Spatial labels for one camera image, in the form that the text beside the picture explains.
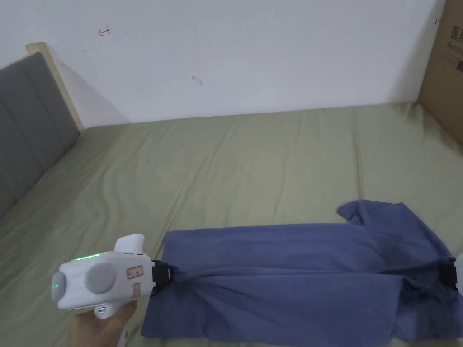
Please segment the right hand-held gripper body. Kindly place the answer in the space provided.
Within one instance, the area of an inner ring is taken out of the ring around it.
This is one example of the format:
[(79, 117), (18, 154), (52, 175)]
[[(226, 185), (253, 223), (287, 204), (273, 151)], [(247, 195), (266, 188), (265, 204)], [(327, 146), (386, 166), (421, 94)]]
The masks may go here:
[(439, 280), (450, 289), (463, 293), (463, 254), (439, 265)]

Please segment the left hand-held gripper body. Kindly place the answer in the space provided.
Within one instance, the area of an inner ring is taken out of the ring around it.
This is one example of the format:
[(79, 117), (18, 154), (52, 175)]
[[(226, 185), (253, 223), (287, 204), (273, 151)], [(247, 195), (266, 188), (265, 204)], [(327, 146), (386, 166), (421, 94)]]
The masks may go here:
[(144, 235), (119, 238), (113, 251), (73, 259), (52, 276), (51, 296), (60, 309), (94, 308), (99, 319), (162, 287), (162, 263), (143, 252)]

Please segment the person's left hand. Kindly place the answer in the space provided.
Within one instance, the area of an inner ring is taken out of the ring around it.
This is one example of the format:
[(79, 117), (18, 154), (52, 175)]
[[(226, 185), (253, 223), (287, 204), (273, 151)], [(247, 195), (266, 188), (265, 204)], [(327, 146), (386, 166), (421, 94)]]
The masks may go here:
[(93, 311), (75, 315), (69, 325), (68, 346), (116, 347), (136, 309), (137, 302), (130, 301), (107, 319), (98, 319)]

